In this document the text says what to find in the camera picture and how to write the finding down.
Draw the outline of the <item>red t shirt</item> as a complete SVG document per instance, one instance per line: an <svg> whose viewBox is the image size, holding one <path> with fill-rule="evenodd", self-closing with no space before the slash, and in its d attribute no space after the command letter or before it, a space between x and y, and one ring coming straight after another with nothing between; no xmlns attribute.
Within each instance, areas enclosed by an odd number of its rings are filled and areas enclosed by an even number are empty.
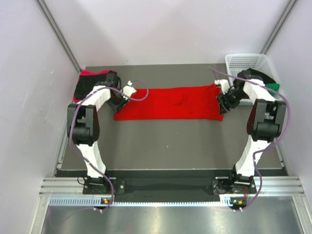
<svg viewBox="0 0 312 234"><path fill-rule="evenodd" d="M215 85L150 89L143 101L131 100L114 114L114 120L208 119L223 120Z"/></svg>

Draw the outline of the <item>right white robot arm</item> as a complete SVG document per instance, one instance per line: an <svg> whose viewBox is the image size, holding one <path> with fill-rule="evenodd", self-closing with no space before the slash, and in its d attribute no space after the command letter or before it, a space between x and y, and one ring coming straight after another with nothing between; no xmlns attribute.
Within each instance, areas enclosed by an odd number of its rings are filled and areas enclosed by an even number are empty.
<svg viewBox="0 0 312 234"><path fill-rule="evenodd" d="M277 100L266 86L266 80L260 72L243 70L234 78L233 83L226 79L215 80L215 86L221 89L216 97L221 115L235 109L240 101L249 98L252 101L246 132L248 140L242 156L233 166L229 178L213 179L215 194L255 193L254 174L263 151L278 137L284 125L287 105Z"/></svg>

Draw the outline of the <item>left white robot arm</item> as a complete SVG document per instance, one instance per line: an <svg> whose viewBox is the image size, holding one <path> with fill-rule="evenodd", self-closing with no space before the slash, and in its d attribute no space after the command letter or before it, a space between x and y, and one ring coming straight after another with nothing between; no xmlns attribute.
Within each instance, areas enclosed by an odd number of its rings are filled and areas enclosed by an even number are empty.
<svg viewBox="0 0 312 234"><path fill-rule="evenodd" d="M100 135L98 110L107 103L114 112L118 113L129 102L122 94L109 88L101 90L99 94L94 93L104 86L124 91L121 88L121 78L114 70L104 70L99 73L82 71L74 91L74 103L67 107L67 135L73 132L73 144L87 159L84 194L110 192L111 182L102 176L107 174L106 166L98 149Z"/></svg>

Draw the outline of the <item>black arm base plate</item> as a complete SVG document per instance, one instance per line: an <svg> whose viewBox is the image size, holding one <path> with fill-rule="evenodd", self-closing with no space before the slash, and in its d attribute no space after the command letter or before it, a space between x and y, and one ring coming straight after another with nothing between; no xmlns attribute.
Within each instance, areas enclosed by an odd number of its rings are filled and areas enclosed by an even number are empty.
<svg viewBox="0 0 312 234"><path fill-rule="evenodd" d="M232 184L227 177L111 178L111 182L116 195L134 191L203 191L212 195L256 193L254 181Z"/></svg>

